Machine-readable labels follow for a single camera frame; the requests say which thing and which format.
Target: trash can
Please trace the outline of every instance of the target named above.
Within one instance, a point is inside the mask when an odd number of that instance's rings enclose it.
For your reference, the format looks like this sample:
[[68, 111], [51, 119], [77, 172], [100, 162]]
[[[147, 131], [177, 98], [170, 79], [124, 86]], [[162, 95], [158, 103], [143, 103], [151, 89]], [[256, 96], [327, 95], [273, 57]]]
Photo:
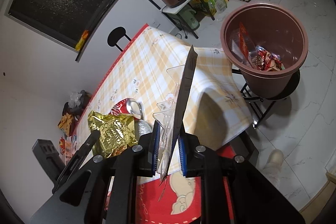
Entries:
[[[284, 70], [257, 70], [234, 57], [230, 35], [240, 22], [254, 44], [280, 55]], [[262, 98], [281, 93], [308, 53], [308, 37], [302, 23], [290, 11], [271, 3], [251, 3], [234, 10], [223, 22], [220, 39], [226, 56], [241, 70], [251, 91]]]

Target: metal screw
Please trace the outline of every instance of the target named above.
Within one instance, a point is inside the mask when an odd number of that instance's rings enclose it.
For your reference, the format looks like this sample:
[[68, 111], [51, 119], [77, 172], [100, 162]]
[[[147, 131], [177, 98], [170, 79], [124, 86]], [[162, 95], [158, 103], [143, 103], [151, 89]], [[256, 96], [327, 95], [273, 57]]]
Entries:
[[199, 146], [196, 146], [196, 151], [197, 152], [204, 152], [205, 151], [205, 146], [204, 145], [199, 145]]
[[101, 162], [103, 160], [103, 156], [96, 155], [93, 157], [93, 162]]
[[241, 155], [235, 156], [235, 162], [237, 162], [239, 164], [242, 163], [244, 160], [245, 160], [244, 157], [241, 156]]
[[133, 146], [132, 146], [132, 150], [133, 150], [134, 152], [139, 152], [139, 151], [142, 150], [142, 146], [139, 145], [139, 144], [133, 145]]

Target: white shelf top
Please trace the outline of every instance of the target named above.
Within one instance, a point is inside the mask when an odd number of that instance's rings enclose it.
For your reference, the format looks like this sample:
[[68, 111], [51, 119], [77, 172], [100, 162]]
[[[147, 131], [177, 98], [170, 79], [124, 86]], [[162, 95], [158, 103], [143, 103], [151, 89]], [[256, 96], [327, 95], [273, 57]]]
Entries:
[[165, 13], [165, 14], [172, 14], [172, 15], [176, 15], [179, 11], [182, 10], [182, 8], [184, 6], [186, 6], [191, 0], [186, 0], [185, 2], [183, 2], [182, 4], [180, 4], [179, 6], [176, 6], [174, 8], [170, 8], [170, 7], [164, 7], [161, 9], [161, 12]]

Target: tablecloth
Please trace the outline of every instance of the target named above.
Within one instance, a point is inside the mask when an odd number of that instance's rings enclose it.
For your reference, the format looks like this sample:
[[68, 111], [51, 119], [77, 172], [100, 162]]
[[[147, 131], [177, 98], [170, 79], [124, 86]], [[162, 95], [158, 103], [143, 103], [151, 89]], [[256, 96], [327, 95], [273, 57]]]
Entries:
[[[190, 45], [175, 36], [145, 25], [113, 63], [93, 94], [75, 133], [78, 147], [90, 135], [87, 117], [95, 110], [103, 114], [124, 98], [143, 105], [144, 120], [154, 124], [158, 102], [169, 99], [175, 82], [167, 69], [184, 65]], [[184, 114], [187, 133], [198, 136], [213, 150], [238, 136], [252, 122], [251, 114], [231, 73], [231, 62], [220, 48], [195, 47], [198, 54], [194, 79]], [[175, 149], [169, 173], [180, 170]]]

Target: gold foil wrapper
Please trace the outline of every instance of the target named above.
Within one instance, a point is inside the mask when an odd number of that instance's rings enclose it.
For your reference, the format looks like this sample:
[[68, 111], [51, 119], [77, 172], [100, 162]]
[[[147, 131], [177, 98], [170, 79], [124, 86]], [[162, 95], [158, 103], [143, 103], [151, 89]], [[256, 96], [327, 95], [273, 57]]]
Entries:
[[93, 155], [102, 155], [105, 158], [116, 156], [128, 146], [138, 143], [134, 135], [133, 115], [103, 115], [91, 111], [87, 120], [91, 131], [100, 131], [100, 138], [92, 148]]

